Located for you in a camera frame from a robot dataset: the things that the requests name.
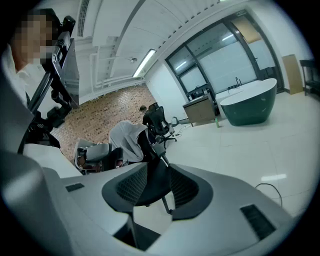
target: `mesh grille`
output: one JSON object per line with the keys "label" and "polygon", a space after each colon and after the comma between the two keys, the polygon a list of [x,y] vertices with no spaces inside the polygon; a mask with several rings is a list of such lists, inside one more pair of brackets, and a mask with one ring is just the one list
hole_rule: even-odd
{"label": "mesh grille", "polygon": [[119,182],[116,192],[121,198],[135,206],[146,185],[147,166]]}
{"label": "mesh grille", "polygon": [[174,169],[171,169],[170,188],[176,209],[190,202],[199,191],[197,183]]}
{"label": "mesh grille", "polygon": [[84,26],[89,2],[90,0],[83,0],[81,3],[80,14],[78,19],[78,37],[84,36]]}

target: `bathtub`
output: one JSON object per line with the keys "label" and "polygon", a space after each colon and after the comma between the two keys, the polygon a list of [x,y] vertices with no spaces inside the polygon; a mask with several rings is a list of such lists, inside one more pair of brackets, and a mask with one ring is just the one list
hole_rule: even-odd
{"label": "bathtub", "polygon": [[220,102],[233,126],[259,124],[268,119],[276,99],[277,80],[269,78],[255,82]]}
{"label": "bathtub", "polygon": [[218,105],[221,118],[223,118],[223,119],[227,118],[225,113],[224,113],[224,111],[223,111],[223,109],[222,109],[222,107],[221,107],[221,104],[220,104],[224,99],[229,98],[232,95],[241,93],[246,89],[254,87],[257,84],[259,84],[260,82],[261,82],[260,80],[256,80],[256,81],[253,81],[253,82],[248,82],[248,83],[243,84],[243,85],[241,85],[241,86],[239,86],[237,88],[233,88],[233,89],[230,89],[230,90],[225,90],[223,92],[217,93],[215,95],[215,101],[216,101],[216,103]]}

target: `desk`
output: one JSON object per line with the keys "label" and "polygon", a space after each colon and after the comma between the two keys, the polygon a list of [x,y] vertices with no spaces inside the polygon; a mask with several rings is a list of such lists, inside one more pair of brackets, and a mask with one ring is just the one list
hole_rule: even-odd
{"label": "desk", "polygon": [[216,118],[215,105],[210,94],[206,94],[183,105],[190,123],[209,121]]}

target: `floor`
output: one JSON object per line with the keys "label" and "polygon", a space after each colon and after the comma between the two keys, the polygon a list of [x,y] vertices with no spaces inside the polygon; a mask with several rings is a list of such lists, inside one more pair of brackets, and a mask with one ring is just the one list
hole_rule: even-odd
{"label": "floor", "polygon": [[[252,186],[274,185],[283,208],[293,217],[304,212],[319,181],[320,98],[304,93],[276,95],[268,120],[258,125],[232,126],[227,119],[216,123],[178,125],[178,142],[167,143],[170,163],[197,167],[239,178]],[[280,204],[276,190],[260,185]],[[166,196],[174,208],[172,193]],[[134,220],[162,234],[171,223],[162,201],[135,207]]]}

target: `black cable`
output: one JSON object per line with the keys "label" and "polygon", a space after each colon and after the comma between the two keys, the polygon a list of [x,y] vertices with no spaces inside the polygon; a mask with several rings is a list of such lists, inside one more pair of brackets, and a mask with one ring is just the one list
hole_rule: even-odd
{"label": "black cable", "polygon": [[274,189],[275,189],[275,190],[277,191],[277,193],[279,194],[280,202],[281,202],[281,207],[282,207],[282,196],[281,196],[281,194],[279,193],[278,189],[277,189],[274,185],[269,184],[269,183],[260,183],[260,184],[258,184],[258,185],[255,186],[255,189],[256,189],[257,187],[259,187],[260,185],[270,185],[270,186],[274,187]]}

